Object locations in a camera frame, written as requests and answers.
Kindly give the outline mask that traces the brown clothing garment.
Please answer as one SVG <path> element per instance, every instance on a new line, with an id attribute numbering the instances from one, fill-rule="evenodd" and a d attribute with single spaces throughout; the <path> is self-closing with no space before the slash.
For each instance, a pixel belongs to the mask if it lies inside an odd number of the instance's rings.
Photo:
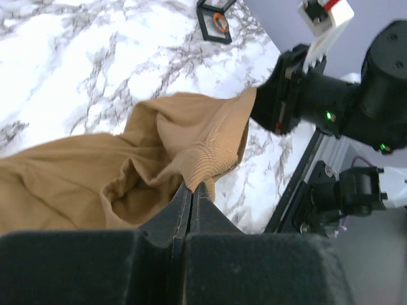
<path id="1" fill-rule="evenodd" d="M 123 133 L 66 137 L 1 160 L 1 232 L 121 229 L 157 214 L 181 184 L 215 195 L 241 161 L 256 89 L 139 102 Z"/>

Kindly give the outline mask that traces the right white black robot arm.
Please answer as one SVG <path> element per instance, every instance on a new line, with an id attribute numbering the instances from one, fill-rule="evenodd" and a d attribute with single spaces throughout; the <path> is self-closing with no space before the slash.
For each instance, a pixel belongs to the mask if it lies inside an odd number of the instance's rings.
<path id="1" fill-rule="evenodd" d="M 310 47 L 300 44 L 279 57 L 270 78 L 256 89 L 251 118 L 277 135 L 300 122 L 321 133 L 347 137 L 387 155 L 406 147 L 406 21 L 384 28 L 370 45 L 361 82 L 324 75 L 325 61 L 303 72 Z M 406 171 L 356 167 L 334 182 L 311 183 L 308 218 L 326 212 L 367 216 L 374 210 L 406 204 Z"/>

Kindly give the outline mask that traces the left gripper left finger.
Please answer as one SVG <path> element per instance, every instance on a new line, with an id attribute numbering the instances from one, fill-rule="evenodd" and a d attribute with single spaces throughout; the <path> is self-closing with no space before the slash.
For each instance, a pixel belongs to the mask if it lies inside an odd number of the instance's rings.
<path id="1" fill-rule="evenodd" d="M 149 241 L 172 241 L 178 234 L 183 237 L 190 223 L 193 193 L 182 183 L 170 203 L 139 229 Z"/>

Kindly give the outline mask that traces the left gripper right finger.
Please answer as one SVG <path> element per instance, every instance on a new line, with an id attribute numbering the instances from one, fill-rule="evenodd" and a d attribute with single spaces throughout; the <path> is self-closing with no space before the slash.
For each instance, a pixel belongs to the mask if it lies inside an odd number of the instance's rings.
<path id="1" fill-rule="evenodd" d="M 188 190 L 190 211 L 187 235 L 243 234 L 212 202 L 207 186 L 202 182 L 194 192 Z"/>

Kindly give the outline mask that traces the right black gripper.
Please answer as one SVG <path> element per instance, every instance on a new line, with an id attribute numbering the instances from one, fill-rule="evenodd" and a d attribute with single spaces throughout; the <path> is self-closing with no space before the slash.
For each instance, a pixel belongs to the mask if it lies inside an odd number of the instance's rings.
<path id="1" fill-rule="evenodd" d="M 325 135 L 341 137 L 358 85 L 324 75 L 326 57 L 304 73 L 309 48 L 299 44 L 279 56 L 272 75 L 256 89 L 251 118 L 276 135 L 306 121 Z"/>

